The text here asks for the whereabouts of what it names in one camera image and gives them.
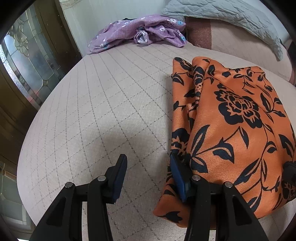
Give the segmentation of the orange black floral shirt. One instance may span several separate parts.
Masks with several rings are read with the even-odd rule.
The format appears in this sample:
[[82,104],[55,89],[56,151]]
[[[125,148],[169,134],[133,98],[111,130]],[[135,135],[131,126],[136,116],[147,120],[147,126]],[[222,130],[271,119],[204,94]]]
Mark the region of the orange black floral shirt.
[[282,177],[295,161],[295,133],[260,67],[176,57],[171,77],[171,154],[180,164],[210,183],[233,183],[257,218],[295,199]]

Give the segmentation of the pink bolster cushion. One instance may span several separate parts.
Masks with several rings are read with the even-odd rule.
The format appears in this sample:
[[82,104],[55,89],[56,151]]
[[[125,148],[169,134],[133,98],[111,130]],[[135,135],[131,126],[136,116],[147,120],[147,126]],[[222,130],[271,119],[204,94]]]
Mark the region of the pink bolster cushion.
[[185,21],[187,39],[194,46],[247,60],[295,85],[295,64],[284,46],[279,61],[267,44],[241,27],[220,20],[186,17]]

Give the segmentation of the purple floral garment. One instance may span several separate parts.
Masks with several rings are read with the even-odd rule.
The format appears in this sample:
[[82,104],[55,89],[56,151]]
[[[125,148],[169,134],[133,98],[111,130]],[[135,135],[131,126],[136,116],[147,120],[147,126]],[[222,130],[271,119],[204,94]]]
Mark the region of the purple floral garment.
[[150,15],[132,20],[119,20],[100,30],[88,45],[88,54],[97,54],[133,40],[135,44],[150,45],[166,41],[175,47],[183,47],[187,40],[182,32],[186,24],[175,18]]

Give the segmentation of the wooden stained-glass door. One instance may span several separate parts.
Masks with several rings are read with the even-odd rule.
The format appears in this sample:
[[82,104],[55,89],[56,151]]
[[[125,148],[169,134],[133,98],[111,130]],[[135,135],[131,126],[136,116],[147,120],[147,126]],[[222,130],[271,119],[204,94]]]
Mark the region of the wooden stained-glass door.
[[1,1],[1,161],[18,163],[37,111],[82,58],[60,1]]

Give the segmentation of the grey quilted pillow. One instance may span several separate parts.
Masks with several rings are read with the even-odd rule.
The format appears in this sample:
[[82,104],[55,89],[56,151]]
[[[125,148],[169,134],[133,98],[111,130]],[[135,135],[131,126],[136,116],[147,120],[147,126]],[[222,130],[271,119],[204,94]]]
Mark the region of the grey quilted pillow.
[[274,25],[263,12],[245,1],[169,1],[162,13],[166,16],[220,20],[241,27],[265,42],[279,61],[283,59],[281,41]]

